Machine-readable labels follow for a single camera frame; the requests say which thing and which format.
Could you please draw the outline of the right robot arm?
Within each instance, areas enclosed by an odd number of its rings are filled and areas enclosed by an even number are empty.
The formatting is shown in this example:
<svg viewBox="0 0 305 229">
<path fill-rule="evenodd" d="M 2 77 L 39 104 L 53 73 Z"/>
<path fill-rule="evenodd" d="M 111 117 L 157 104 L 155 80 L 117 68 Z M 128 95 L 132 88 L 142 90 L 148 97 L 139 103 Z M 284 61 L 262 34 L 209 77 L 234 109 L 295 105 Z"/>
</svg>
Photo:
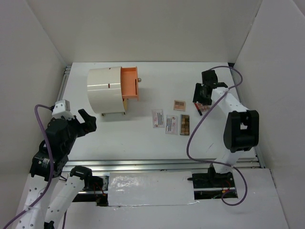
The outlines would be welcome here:
<svg viewBox="0 0 305 229">
<path fill-rule="evenodd" d="M 219 82 L 215 70 L 202 72 L 202 83 L 195 86 L 193 102 L 218 106 L 226 116 L 223 141 L 226 151 L 210 163 L 208 183 L 217 187 L 229 180 L 229 175 L 244 152 L 259 142 L 259 113 L 243 106 L 224 82 Z"/>
</svg>

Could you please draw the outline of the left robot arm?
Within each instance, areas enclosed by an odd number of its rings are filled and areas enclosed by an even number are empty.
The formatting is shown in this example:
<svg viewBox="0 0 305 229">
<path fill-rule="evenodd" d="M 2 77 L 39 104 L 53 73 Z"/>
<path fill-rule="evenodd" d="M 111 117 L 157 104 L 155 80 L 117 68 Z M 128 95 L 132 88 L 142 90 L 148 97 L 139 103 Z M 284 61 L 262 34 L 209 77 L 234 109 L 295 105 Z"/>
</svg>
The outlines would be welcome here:
<svg viewBox="0 0 305 229">
<path fill-rule="evenodd" d="M 80 123 L 76 116 L 65 110 L 59 117 L 53 116 L 44 127 L 38 114 L 39 107 L 35 106 L 34 113 L 44 140 L 32 159 L 26 202 L 16 216 L 18 229 L 57 228 L 78 192 L 93 186 L 92 170 L 76 166 L 58 196 L 51 199 L 76 139 L 96 131 L 96 117 L 80 109 L 78 113 L 84 120 Z"/>
</svg>

